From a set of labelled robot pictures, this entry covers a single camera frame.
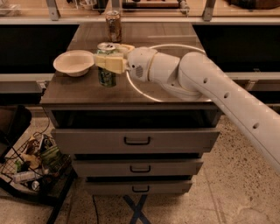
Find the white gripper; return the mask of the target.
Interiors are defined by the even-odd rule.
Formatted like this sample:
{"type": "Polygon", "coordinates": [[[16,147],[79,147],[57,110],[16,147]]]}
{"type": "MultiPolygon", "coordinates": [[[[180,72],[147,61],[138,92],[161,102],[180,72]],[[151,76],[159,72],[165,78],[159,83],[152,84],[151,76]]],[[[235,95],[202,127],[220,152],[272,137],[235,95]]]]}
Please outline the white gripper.
{"type": "Polygon", "coordinates": [[[152,59],[158,51],[148,47],[135,48],[133,45],[126,44],[115,44],[115,49],[122,53],[124,58],[128,57],[128,62],[123,57],[95,54],[94,63],[116,74],[124,73],[129,63],[130,78],[146,82],[152,59]]]}

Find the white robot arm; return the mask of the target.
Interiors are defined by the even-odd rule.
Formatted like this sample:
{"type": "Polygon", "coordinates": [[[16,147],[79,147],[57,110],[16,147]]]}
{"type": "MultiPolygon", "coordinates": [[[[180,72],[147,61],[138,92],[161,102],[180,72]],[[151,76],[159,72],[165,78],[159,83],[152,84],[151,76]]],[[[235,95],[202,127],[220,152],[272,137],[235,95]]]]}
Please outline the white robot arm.
{"type": "Polygon", "coordinates": [[[178,58],[153,47],[112,45],[94,56],[98,67],[142,82],[154,82],[171,95],[210,99],[280,172],[280,115],[232,81],[202,52],[178,58]]]}

